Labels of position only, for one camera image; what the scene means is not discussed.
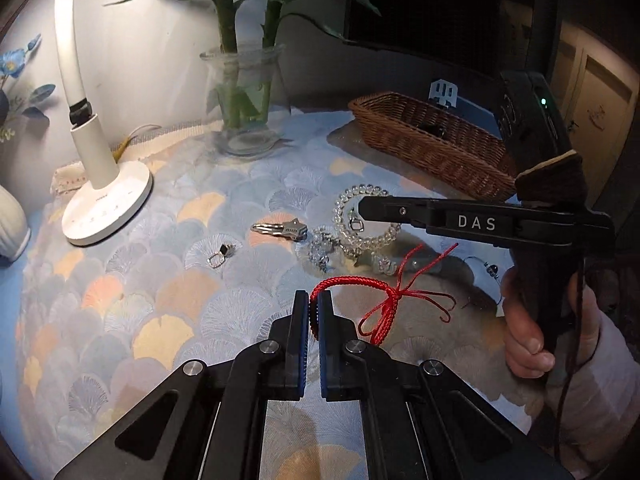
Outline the person's right hand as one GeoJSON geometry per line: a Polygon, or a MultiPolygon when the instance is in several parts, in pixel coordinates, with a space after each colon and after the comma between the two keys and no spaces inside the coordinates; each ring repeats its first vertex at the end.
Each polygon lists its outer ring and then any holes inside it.
{"type": "MultiPolygon", "coordinates": [[[[544,350],[544,335],[521,303],[520,293],[516,288],[517,275],[518,271],[511,268],[503,275],[501,283],[503,312],[506,319],[504,333],[506,365],[516,377],[539,378],[552,370],[555,356],[548,350],[544,350]]],[[[584,285],[577,366],[587,362],[596,352],[600,328],[601,313],[596,296],[588,285],[584,285]]]]}

